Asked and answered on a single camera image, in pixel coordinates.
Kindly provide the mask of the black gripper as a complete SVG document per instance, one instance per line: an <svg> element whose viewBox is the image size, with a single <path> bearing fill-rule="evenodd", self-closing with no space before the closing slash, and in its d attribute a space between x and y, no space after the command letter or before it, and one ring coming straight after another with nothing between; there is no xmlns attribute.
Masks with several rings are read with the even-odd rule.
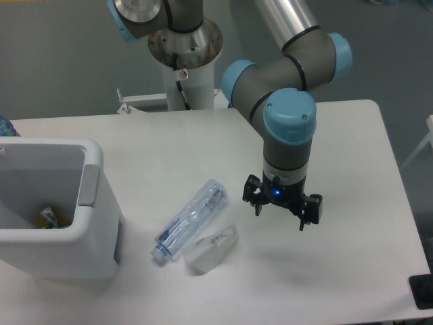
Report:
<svg viewBox="0 0 433 325"><path fill-rule="evenodd" d="M283 177L273 182L274 174L263 171L263 182L255 175L250 174L244 184L242 200L249 202L258 217L263 205L273 204L279 207L300 207L296 216L300 219L299 230L303 231L305 225L320 222L322 215L323 197L320 194L304 194L306 173L296 181L287 182Z"/></svg>

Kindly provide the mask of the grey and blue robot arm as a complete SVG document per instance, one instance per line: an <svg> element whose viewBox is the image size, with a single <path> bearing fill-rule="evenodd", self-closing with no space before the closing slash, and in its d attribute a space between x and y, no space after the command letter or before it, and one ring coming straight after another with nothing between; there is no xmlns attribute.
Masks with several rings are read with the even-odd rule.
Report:
<svg viewBox="0 0 433 325"><path fill-rule="evenodd" d="M322 197L304 193L317 126L310 91L345 75L352 51L344 37L321 30L305 1L257 1L256 7L281 57L265 66L238 60L221 79L229 104L263 139L263 174L247 178L243 200L256 213L274 204L302 225L316 224ZM108 9L126 41L148 39L164 73L169 110L213 108L213 64L223 36L201 1L109 1Z"/></svg>

